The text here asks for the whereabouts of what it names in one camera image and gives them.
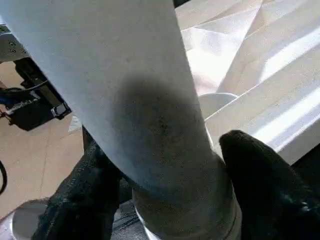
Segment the tan floor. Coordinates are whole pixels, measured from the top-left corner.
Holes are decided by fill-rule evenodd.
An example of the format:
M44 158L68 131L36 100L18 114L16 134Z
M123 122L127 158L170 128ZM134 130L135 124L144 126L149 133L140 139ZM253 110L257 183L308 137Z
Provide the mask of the tan floor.
M18 87L12 63L0 64L0 81ZM0 195L0 219L21 203L54 193L83 154L82 132L68 132L72 114L26 132L0 118L0 160L8 186Z

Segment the black cable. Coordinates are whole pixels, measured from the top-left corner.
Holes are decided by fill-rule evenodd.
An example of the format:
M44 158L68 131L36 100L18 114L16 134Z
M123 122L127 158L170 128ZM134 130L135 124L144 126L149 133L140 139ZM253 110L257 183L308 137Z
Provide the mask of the black cable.
M7 184L8 184L7 171L1 161L0 161L0 172L2 174L2 186L0 188L0 195L1 195L5 191Z
M36 89L42 87L43 85L46 85L47 83L48 83L48 80L45 80L44 82L39 83L38 85L35 85L35 86L30 87L30 88L27 88L27 89L17 90L17 91L14 91L14 93L31 92L31 91L33 91L33 90L36 90Z

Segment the metal plate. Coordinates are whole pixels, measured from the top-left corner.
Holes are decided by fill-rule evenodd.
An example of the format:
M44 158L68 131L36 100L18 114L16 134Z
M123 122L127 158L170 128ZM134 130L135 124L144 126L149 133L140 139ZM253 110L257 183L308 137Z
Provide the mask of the metal plate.
M6 25L0 25L0 63L10 62L28 57L27 51Z

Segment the white cylindrical pipe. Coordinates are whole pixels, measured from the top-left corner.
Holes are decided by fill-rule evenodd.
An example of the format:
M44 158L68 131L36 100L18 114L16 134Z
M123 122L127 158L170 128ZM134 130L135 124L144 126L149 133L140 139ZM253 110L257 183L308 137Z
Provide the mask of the white cylindrical pipe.
M0 14L161 239L224 239L239 207L212 153L171 0L0 0Z

